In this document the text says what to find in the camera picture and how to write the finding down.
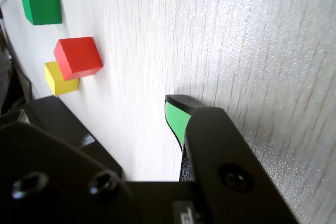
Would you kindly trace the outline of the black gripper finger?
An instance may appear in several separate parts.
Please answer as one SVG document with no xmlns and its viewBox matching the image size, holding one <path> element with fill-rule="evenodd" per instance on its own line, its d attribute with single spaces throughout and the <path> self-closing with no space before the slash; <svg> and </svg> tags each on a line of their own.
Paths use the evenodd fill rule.
<svg viewBox="0 0 336 224">
<path fill-rule="evenodd" d="M 188 158 L 207 223 L 297 222 L 222 108 L 168 94 L 165 119 Z"/>
<path fill-rule="evenodd" d="M 119 176 L 25 122 L 1 117 L 1 223 L 138 223 Z"/>
</svg>

